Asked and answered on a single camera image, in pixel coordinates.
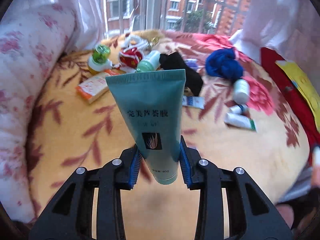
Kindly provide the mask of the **orange white medicine box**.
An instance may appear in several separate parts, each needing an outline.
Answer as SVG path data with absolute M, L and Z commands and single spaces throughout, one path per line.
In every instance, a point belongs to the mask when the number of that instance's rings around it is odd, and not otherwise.
M 80 83 L 75 90 L 82 99 L 91 104 L 109 90 L 105 78 L 115 75 L 119 75 L 119 73 L 107 69 Z

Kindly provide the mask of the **small purple plastic cup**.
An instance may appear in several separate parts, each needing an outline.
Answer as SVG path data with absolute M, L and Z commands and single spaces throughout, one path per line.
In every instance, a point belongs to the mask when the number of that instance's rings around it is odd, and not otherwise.
M 186 59 L 185 64 L 194 71 L 197 71 L 199 68 L 199 65 L 197 64 L 197 59 Z

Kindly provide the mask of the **white green ointment tube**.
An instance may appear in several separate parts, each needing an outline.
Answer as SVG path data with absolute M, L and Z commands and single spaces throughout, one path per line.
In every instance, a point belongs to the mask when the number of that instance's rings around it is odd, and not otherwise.
M 225 124 L 234 126 L 237 128 L 248 129 L 250 131 L 257 131 L 255 121 L 243 115 L 238 115 L 234 113 L 226 113 Z

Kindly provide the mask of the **floral orange bed blanket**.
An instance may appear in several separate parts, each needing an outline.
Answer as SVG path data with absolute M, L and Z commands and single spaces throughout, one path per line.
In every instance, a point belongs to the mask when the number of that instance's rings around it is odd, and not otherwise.
M 26 148 L 36 214 L 41 214 L 76 168 L 102 167 L 134 145 L 128 120 L 144 133 L 144 146 L 156 148 L 164 138 L 182 135 L 187 146 L 216 166 L 243 167 L 270 201 L 277 202 L 305 166 L 309 143 L 297 115 L 268 73 L 244 54 L 236 55 L 249 84 L 247 116 L 255 130 L 229 126 L 225 116 L 234 105 L 233 85 L 207 75 L 204 68 L 213 51 L 230 47 L 227 37 L 160 31 L 144 31 L 140 36 L 156 38 L 155 48 L 163 54 L 177 52 L 198 63 L 204 107 L 182 107 L 174 113 L 174 100 L 162 82 L 152 86 L 153 96 L 146 94 L 149 85 L 124 88 L 125 110 L 118 108 L 110 92 L 88 103 L 76 87 L 89 76 L 89 53 L 63 57 L 44 85 L 29 125 Z

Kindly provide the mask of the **floral pink pillow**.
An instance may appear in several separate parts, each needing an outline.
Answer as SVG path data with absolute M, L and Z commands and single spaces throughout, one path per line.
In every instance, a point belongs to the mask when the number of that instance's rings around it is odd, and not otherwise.
M 35 218 L 25 142 L 33 105 L 75 28 L 60 4 L 27 9 L 1 24 L 1 204 L 12 220 Z

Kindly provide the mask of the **teal cosmetic tube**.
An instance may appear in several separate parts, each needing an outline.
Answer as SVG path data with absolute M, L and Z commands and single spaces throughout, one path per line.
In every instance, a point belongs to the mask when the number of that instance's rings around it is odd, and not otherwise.
M 185 81 L 183 69 L 106 78 L 150 172 L 163 185 L 177 178 Z

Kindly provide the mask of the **green ball white toy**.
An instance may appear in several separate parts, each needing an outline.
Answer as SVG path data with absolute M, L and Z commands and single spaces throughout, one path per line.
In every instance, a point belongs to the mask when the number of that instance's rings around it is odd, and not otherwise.
M 92 55 L 88 58 L 88 69 L 92 75 L 99 74 L 107 69 L 112 69 L 113 63 L 109 59 L 111 50 L 104 44 L 98 44 L 92 51 Z

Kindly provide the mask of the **sheer pink curtain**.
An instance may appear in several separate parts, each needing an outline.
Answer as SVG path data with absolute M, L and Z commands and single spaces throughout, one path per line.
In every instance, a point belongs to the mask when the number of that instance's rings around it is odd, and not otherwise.
M 229 41 L 256 62 L 260 48 L 297 63 L 319 81 L 319 14 L 310 0 L 252 0 L 244 25 Z
M 104 36 L 103 20 L 98 0 L 13 0 L 4 14 L 9 20 L 24 10 L 41 5 L 62 6 L 71 9 L 75 15 L 75 31 L 67 51 L 92 49 Z

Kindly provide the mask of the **black sock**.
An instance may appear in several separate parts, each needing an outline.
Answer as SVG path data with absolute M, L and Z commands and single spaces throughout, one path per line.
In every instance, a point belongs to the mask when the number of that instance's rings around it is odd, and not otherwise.
M 169 55 L 160 54 L 159 62 L 161 68 L 164 70 L 185 70 L 185 87 L 189 88 L 193 96 L 199 96 L 203 80 L 199 73 L 187 66 L 184 59 L 181 57 L 179 52 L 174 52 Z

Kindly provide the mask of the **red white fabric pouch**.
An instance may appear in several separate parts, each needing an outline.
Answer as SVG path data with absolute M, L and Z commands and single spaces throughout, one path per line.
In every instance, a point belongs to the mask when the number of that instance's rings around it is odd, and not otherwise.
M 118 69 L 126 73 L 135 73 L 138 64 L 144 58 L 144 53 L 136 47 L 127 48 L 118 54 Z

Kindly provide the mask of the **red blanket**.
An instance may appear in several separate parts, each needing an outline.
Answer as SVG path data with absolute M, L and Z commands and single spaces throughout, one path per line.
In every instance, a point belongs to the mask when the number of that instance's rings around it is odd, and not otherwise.
M 285 100 L 293 110 L 293 113 L 302 124 L 310 146 L 308 162 L 312 163 L 311 152 L 315 146 L 319 145 L 319 132 L 317 131 L 311 109 L 285 72 L 276 65 L 276 61 L 283 60 L 284 58 L 276 51 L 266 47 L 260 49 L 260 56 L 261 66 L 266 72 L 268 72 L 269 76 L 276 83 Z

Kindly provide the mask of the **window frame with bars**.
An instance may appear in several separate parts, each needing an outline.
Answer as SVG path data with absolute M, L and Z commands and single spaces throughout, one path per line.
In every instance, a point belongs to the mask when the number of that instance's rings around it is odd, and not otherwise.
M 232 36 L 252 0 L 98 0 L 105 37 L 144 29 Z

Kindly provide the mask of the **small dark dropper bottle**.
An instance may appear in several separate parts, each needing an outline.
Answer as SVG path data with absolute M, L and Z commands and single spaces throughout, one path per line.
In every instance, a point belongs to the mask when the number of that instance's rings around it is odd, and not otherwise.
M 237 115 L 246 115 L 248 112 L 247 105 L 234 105 L 229 108 L 229 112 Z

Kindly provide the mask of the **yellow patterned pillow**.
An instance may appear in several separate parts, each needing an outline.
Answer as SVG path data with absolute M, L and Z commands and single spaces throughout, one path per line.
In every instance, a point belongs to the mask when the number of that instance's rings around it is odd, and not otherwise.
M 313 87 L 308 76 L 294 61 L 277 60 L 276 65 L 287 75 L 306 100 L 319 132 L 319 94 L 317 90 Z

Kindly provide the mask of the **white green plastic bottle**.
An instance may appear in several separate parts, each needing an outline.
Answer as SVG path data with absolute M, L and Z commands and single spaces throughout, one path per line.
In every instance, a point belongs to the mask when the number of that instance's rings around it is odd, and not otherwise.
M 233 100 L 239 105 L 249 101 L 249 84 L 244 79 L 238 79 L 233 86 Z

